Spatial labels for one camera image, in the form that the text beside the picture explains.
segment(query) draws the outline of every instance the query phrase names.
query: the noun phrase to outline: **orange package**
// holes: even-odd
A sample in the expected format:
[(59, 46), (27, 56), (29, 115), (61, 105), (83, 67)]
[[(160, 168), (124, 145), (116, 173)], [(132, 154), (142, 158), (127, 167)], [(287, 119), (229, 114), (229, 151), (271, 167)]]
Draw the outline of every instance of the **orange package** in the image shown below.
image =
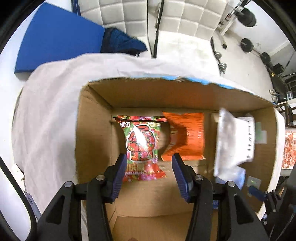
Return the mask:
[(172, 155), (179, 153), (184, 161), (204, 159), (204, 114), (163, 112), (163, 115), (170, 124), (170, 144), (161, 158), (171, 161)]

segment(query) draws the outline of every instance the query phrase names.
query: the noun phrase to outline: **blue board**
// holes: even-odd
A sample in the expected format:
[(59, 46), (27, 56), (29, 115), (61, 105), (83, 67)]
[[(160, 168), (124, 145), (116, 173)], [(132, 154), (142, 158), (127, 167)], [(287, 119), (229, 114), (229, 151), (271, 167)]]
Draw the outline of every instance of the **blue board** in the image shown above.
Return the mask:
[(32, 72), (40, 64), (99, 53), (105, 28), (74, 13), (43, 3), (23, 38), (15, 73)]

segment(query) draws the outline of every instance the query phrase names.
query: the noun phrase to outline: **red and green snack bag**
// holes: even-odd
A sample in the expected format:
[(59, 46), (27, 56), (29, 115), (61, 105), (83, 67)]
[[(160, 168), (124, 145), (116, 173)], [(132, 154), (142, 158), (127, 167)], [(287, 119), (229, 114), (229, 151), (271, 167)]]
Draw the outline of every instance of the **red and green snack bag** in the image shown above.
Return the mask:
[(156, 180), (166, 177), (157, 164), (157, 144), (160, 123), (165, 118), (143, 116), (113, 116), (126, 138), (128, 165), (123, 181)]

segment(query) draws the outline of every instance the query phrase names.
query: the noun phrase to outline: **white leather chair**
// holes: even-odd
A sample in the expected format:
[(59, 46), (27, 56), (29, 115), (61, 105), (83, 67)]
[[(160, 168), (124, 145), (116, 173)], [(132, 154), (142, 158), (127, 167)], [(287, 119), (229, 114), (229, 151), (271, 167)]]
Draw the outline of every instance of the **white leather chair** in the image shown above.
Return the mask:
[(116, 27), (145, 43), (148, 51), (140, 57), (151, 57), (147, 34), (147, 0), (76, 0), (80, 14), (104, 27)]
[(226, 0), (162, 0), (154, 57), (219, 75), (210, 39)]

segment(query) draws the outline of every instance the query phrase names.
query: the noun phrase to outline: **metal screw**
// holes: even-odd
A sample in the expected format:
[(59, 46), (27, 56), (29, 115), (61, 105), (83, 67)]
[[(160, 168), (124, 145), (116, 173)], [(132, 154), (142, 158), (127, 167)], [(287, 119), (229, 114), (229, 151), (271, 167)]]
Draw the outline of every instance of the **metal screw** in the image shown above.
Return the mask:
[(235, 183), (233, 181), (229, 181), (227, 185), (233, 188), (235, 186)]
[(203, 176), (200, 175), (200, 174), (197, 174), (197, 175), (195, 176), (195, 179), (198, 180), (198, 181), (201, 181), (201, 180), (203, 180)]
[(97, 179), (98, 181), (102, 181), (102, 180), (105, 179), (105, 176), (104, 176), (104, 175), (98, 175), (98, 176), (96, 177), (96, 179)]
[(72, 182), (67, 181), (67, 182), (65, 182), (64, 186), (69, 188), (70, 186), (72, 186)]

